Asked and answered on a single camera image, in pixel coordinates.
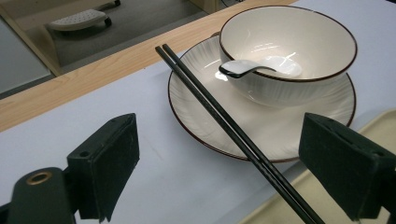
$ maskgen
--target brown rim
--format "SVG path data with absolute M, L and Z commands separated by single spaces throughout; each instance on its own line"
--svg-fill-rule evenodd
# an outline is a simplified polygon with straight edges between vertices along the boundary
M 336 72 L 336 73 L 334 73 L 334 74 L 328 75 L 328 76 L 326 76 L 326 77 L 318 77 L 318 78 L 311 78 L 311 79 L 292 79 L 292 78 L 284 78 L 284 77 L 272 77 L 272 76 L 266 75 L 266 74 L 261 73 L 261 72 L 254 72 L 254 74 L 256 74 L 256 75 L 258 75 L 258 76 L 268 77 L 268 78 L 271 78 L 271 79 L 282 80 L 282 81 L 286 81 L 286 82 L 315 82 L 315 81 L 320 81 L 320 80 L 329 79 L 329 78 L 331 78 L 331 77 L 336 77 L 336 76 L 339 76 L 339 75 L 345 73 L 345 71 L 346 71 L 346 70 L 353 64 L 353 62 L 355 61 L 355 59 L 356 59 L 356 57 L 357 57 L 357 55 L 358 55 L 358 44 L 357 44 L 356 38 L 355 38 L 355 36 L 353 36 L 353 34 L 352 34 L 341 22 L 339 22 L 339 21 L 337 21 L 337 20 L 331 18 L 330 16 L 327 16 L 327 15 L 321 13 L 321 12 L 317 12 L 317 11 L 315 11 L 315 10 L 308 9 L 308 8 L 304 8 L 304 7 L 293 7 L 293 6 L 253 7 L 253 8 L 251 8 L 251 9 L 247 9 L 247 10 L 244 10 L 244 11 L 242 11 L 242 12 L 239 12 L 239 13 L 233 15 L 230 19 L 228 19 L 228 20 L 222 25 L 221 30 L 220 30 L 220 32 L 219 32 L 219 45 L 220 45 L 221 49 L 223 50 L 223 52 L 227 55 L 227 57 L 229 57 L 230 59 L 234 60 L 233 56 L 231 56 L 231 55 L 227 52 L 227 50 L 223 47 L 223 44 L 222 44 L 222 42 L 221 42 L 221 34 L 222 34 L 222 31 L 223 31 L 224 27 L 226 26 L 226 24 L 227 24 L 230 20 L 232 20 L 233 18 L 235 18 L 236 16 L 238 16 L 238 15 L 244 13 L 244 12 L 247 12 L 247 11 L 250 11 L 250 10 L 259 9 L 259 8 L 268 8 L 268 7 L 287 7 L 287 8 L 302 9 L 302 10 L 314 12 L 314 13 L 320 15 L 320 16 L 326 17 L 326 18 L 328 18 L 328 19 L 330 19 L 330 20 L 336 22 L 336 23 L 339 24 L 341 27 L 343 27 L 343 28 L 349 33 L 349 35 L 351 36 L 351 38 L 352 38 L 352 40 L 353 40 L 353 43 L 355 44 L 355 54 L 353 55 L 351 61 L 349 62 L 349 64 L 348 64 L 345 68 L 343 68 L 342 70 L 340 70 L 340 71 L 338 71 L 338 72 Z
M 193 48 L 195 48 L 196 46 L 198 46 L 198 45 L 200 45 L 200 44 L 202 44 L 202 43 L 206 42 L 207 40 L 209 40 L 209 39 L 211 39 L 211 38 L 214 38 L 214 37 L 216 37 L 216 36 L 213 35 L 213 36 L 209 37 L 208 39 L 203 40 L 203 41 L 199 42 L 198 44 L 194 45 L 192 48 L 190 48 L 190 49 L 188 49 L 186 52 L 184 52 L 183 55 L 180 57 L 180 59 L 183 59 L 183 57 L 184 57 L 187 53 L 189 53 Z M 346 75 L 347 75 L 347 78 L 348 78 L 348 80 L 349 80 L 349 83 L 350 83 L 350 85 L 351 85 L 351 87 L 352 87 L 353 99 L 354 99 L 354 101 L 353 101 L 352 113 L 350 114 L 349 121 L 346 123 L 346 126 L 349 127 L 349 125 L 352 123 L 352 120 L 353 120 L 353 118 L 354 118 L 354 116 L 355 116 L 357 98 L 356 98 L 355 87 L 354 87 L 354 85 L 353 85 L 352 79 L 350 78 L 349 74 L 346 74 Z M 181 121 L 181 119 L 178 117 L 177 112 L 175 111 L 175 108 L 174 108 L 174 106 L 173 106 L 173 104 L 172 104 L 172 100 L 171 100 L 171 95 L 170 95 L 170 91 L 169 91 L 170 88 L 169 88 L 169 87 L 170 87 L 170 82 L 171 82 L 172 76 L 175 76 L 173 72 L 171 72 L 171 74 L 170 74 L 170 76 L 169 76 L 169 79 L 168 79 L 168 88 L 167 88 L 167 89 L 168 89 L 168 101 L 169 101 L 169 105 L 171 106 L 172 112 L 173 112 L 175 118 L 177 119 L 178 123 L 181 125 L 181 127 L 183 127 L 183 129 L 184 129 L 187 133 L 189 133 L 193 138 L 195 138 L 195 139 L 196 139 L 199 143 L 201 143 L 202 145 L 204 145 L 204 146 L 206 146 L 206 147 L 208 147 L 208 148 L 210 148 L 210 149 L 212 149 L 212 150 L 214 150 L 214 151 L 217 151 L 217 152 L 220 153 L 220 154 L 223 154 L 223 155 L 226 155 L 226 156 L 229 156 L 229 157 L 232 157 L 232 158 L 241 160 L 241 161 L 248 161 L 248 158 L 247 158 L 247 157 L 236 156 L 236 155 L 234 155 L 234 154 L 228 153 L 228 152 L 226 152 L 226 151 L 224 151 L 224 150 L 221 150 L 221 149 L 219 149 L 219 148 L 212 147 L 212 146 L 209 145 L 207 142 L 203 141 L 201 138 L 199 138 L 198 136 L 196 136 L 192 131 L 190 131 L 190 129 L 189 129 L 186 125 L 184 125 L 183 121 Z M 287 162 L 287 161 L 296 161 L 296 160 L 298 160 L 298 159 L 299 159 L 299 157 L 291 157 L 291 158 L 286 158 L 286 159 L 282 159 L 282 160 L 270 160 L 270 161 L 271 161 L 271 162 Z

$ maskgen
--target table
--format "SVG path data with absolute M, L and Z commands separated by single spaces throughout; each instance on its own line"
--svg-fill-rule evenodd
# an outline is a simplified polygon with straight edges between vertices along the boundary
M 0 101 L 0 204 L 9 201 L 19 177 L 47 166 L 64 168 L 66 155 L 107 120 L 135 112 L 141 161 L 112 223 L 241 220 L 274 193 L 272 188 L 250 163 L 207 149 L 180 127 L 166 97 L 170 70 L 154 47 L 167 43 L 181 52 L 239 11 L 291 3 L 339 20 L 357 38 L 358 57 L 348 71 L 358 97 L 352 129 L 396 107 L 396 31 L 387 24 L 396 19 L 394 4 L 247 0 Z M 277 167 L 290 178 L 302 168 L 294 162 Z

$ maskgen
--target white table surface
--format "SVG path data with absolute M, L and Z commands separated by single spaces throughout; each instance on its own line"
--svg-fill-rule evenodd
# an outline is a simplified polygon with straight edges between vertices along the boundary
M 358 57 L 348 70 L 357 93 L 351 128 L 396 107 L 396 5 L 385 0 L 294 5 L 335 18 L 358 41 Z M 237 223 L 253 211 L 274 190 L 251 163 L 203 146 L 179 125 L 167 98 L 169 74 L 165 63 L 155 63 L 0 133 L 0 204 L 9 202 L 20 177 L 45 167 L 64 169 L 66 156 L 109 119 L 136 113 L 140 161 L 111 223 Z M 286 176 L 293 178 L 302 169 L 294 163 L 276 166 L 291 167 Z

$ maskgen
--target ceramic spoon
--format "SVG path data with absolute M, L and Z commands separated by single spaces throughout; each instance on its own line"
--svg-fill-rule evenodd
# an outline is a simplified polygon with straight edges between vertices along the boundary
M 292 60 L 283 60 L 283 62 L 280 65 L 278 64 L 279 63 L 272 64 L 273 67 L 276 67 L 275 69 L 272 67 L 263 66 L 251 60 L 233 60 L 222 64 L 219 67 L 219 71 L 224 75 L 234 78 L 243 77 L 244 75 L 250 72 L 255 72 L 257 70 L 261 70 L 261 72 L 263 72 L 264 74 L 265 71 L 262 70 L 271 71 L 269 72 L 269 74 L 275 73 L 274 75 L 271 76 L 276 76 L 276 77 L 297 77 L 302 73 L 301 66 L 296 64 Z

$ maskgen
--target white plate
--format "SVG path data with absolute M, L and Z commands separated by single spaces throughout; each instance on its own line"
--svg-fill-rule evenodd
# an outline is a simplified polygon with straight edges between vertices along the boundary
M 240 95 L 219 72 L 219 37 L 211 37 L 182 57 L 195 76 L 218 100 L 250 139 L 271 161 L 298 158 L 304 113 L 335 119 L 345 125 L 353 119 L 356 96 L 349 76 L 334 84 L 324 97 L 307 105 L 277 109 L 259 105 Z M 176 74 L 168 85 L 169 101 L 180 124 L 194 138 L 216 151 L 246 160 L 247 157 L 196 100 Z

